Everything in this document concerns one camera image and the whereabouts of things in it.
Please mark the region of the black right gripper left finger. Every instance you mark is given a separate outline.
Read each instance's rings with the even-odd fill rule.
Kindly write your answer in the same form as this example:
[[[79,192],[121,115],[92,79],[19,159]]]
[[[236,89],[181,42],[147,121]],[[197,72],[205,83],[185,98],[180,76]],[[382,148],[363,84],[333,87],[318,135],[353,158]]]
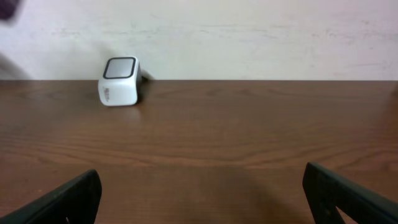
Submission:
[[[88,170],[1,218],[1,224],[94,224],[102,194],[96,170]]]

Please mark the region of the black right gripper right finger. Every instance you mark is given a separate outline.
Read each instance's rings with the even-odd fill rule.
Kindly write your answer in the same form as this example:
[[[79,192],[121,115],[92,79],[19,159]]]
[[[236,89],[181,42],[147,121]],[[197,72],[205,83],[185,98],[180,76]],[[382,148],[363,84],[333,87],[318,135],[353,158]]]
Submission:
[[[397,204],[319,164],[305,167],[302,186],[315,223],[397,223]]]

